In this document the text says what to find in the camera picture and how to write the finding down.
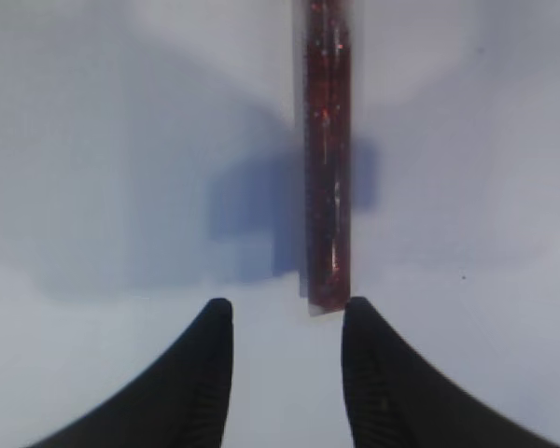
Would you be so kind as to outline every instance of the glitter tube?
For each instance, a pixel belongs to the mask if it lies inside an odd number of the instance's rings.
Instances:
[[[351,0],[303,0],[309,302],[350,297]]]

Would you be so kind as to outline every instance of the white surface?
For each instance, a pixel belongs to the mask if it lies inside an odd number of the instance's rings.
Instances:
[[[358,4],[377,165],[354,292],[560,441],[560,0]],[[287,250],[291,20],[288,0],[0,1],[0,447],[119,390],[214,296],[236,314],[225,445],[349,446],[341,316],[307,316]]]

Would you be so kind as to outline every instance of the white table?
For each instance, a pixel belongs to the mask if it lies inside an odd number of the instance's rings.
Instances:
[[[354,293],[560,441],[560,0],[357,5]],[[342,317],[308,316],[292,258],[291,23],[288,0],[0,1],[0,447],[215,296],[225,446],[351,444]]]

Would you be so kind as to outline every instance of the red glitter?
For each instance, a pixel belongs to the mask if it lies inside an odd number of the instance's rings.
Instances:
[[[350,297],[350,0],[305,0],[305,130],[309,301]]]

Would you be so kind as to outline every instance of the clear plastic tube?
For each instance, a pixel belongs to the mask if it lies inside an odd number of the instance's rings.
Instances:
[[[303,0],[309,302],[350,297],[351,0]]]

